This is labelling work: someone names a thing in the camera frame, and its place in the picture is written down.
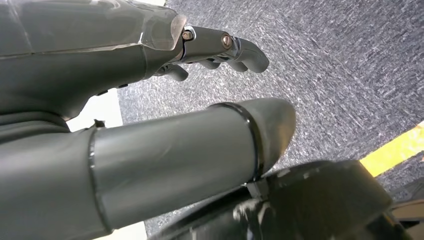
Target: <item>clear plastic cover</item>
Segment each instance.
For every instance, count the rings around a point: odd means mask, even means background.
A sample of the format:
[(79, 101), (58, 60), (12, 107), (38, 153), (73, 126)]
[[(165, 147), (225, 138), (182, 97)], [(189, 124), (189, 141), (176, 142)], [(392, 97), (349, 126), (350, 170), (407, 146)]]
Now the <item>clear plastic cover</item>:
[(0, 56), (108, 51), (134, 45), (170, 51), (186, 17), (133, 0), (0, 0)]

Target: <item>robotic arm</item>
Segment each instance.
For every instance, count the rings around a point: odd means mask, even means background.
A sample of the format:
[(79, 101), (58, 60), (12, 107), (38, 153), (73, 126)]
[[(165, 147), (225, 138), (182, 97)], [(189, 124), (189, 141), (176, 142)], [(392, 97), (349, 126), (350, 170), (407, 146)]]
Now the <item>robotic arm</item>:
[(71, 133), (65, 121), (108, 89), (183, 81), (187, 63), (260, 73), (268, 59), (247, 40), (129, 0), (0, 1), (0, 11), (1, 239), (110, 234), (255, 181), (294, 133), (293, 107), (274, 98)]

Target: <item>gray cylindrical tube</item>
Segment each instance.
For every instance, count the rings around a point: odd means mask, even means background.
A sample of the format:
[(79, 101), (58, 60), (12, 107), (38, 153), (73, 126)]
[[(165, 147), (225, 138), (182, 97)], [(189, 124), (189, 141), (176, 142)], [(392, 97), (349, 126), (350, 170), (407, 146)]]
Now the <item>gray cylindrical tube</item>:
[[(294, 110), (274, 98), (240, 105), (257, 119), (267, 171), (287, 147), (282, 138), (288, 143), (293, 135)], [(210, 107), (98, 131), (92, 170), (109, 227), (119, 229), (250, 181), (257, 149), (246, 121), (233, 109)], [(280, 131), (283, 125), (289, 130)]]
[(87, 155), (93, 129), (0, 144), (0, 239), (89, 240), (99, 216)]

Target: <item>robotic finger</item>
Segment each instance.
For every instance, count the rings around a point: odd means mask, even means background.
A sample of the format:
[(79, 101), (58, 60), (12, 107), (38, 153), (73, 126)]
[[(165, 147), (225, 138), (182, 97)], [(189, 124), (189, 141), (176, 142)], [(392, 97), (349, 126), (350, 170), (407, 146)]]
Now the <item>robotic finger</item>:
[(270, 63), (254, 43), (225, 31), (188, 26), (181, 33), (181, 38), (183, 44), (179, 59), (164, 65), (156, 73), (157, 76), (170, 75), (177, 81), (185, 80), (188, 74), (184, 69), (173, 66), (177, 64), (199, 63), (209, 70), (215, 70), (221, 63), (228, 63), (237, 72), (250, 70), (262, 73)]

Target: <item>black plastic part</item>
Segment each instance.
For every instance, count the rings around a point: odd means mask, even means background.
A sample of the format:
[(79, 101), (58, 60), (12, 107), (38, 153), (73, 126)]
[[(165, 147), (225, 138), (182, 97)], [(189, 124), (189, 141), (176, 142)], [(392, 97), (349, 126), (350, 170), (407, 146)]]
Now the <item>black plastic part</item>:
[(392, 199), (358, 161), (321, 161), (265, 178), (267, 200), (246, 187), (192, 208), (151, 240), (408, 240)]
[(268, 194), (270, 193), (270, 190), (268, 188), (268, 182), (265, 178), (249, 182), (246, 184), (246, 187), (247, 190), (249, 190), (250, 196), (252, 198), (257, 198), (261, 200), (268, 199)]
[(209, 70), (215, 70), (221, 65), (219, 62), (213, 62), (207, 59), (198, 61), (198, 63)]
[(109, 92), (108, 90), (104, 90), (104, 91), (102, 91), (100, 93), (97, 93), (97, 96), (101, 96), (103, 94), (107, 94), (108, 92)]
[(160, 76), (168, 75), (178, 82), (182, 82), (186, 80), (187, 77), (189, 76), (189, 73), (186, 70), (184, 70), (179, 65), (175, 65), (175, 64), (169, 64), (169, 65), (163, 66), (159, 71), (156, 72), (156, 74)]
[(242, 62), (229, 62), (228, 65), (237, 72), (243, 73), (248, 70), (248, 67)]
[(410, 229), (412, 227), (419, 225), (422, 221), (402, 221), (402, 220), (400, 220), (399, 222), (402, 225), (402, 227), (407, 230), (407, 229)]
[(102, 120), (94, 119), (94, 124), (91, 126), (92, 128), (105, 128), (106, 122)]

